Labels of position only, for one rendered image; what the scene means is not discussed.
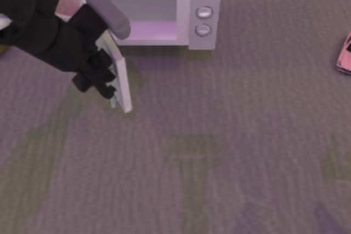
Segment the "knob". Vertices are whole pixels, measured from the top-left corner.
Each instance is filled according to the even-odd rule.
[[[211,31],[211,27],[206,24],[199,25],[195,28],[195,33],[200,37],[208,36]]]
[[[196,10],[196,16],[199,19],[209,19],[212,17],[213,10],[210,7],[202,7]]]

